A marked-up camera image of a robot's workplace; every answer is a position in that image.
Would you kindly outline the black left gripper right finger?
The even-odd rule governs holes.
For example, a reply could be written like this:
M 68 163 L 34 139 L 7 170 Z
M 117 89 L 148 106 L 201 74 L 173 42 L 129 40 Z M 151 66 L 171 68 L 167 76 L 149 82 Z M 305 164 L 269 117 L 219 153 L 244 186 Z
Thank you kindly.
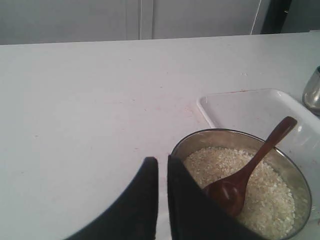
M 182 161 L 167 162 L 167 197 L 173 240 L 251 240 L 253 232 L 226 215 L 203 193 Z

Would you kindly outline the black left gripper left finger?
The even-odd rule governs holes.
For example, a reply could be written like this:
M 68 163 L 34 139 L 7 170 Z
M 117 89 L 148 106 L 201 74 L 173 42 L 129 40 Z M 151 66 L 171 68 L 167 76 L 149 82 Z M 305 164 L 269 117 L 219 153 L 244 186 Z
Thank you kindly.
M 146 157 L 116 201 L 69 240 L 154 240 L 159 210 L 159 167 Z

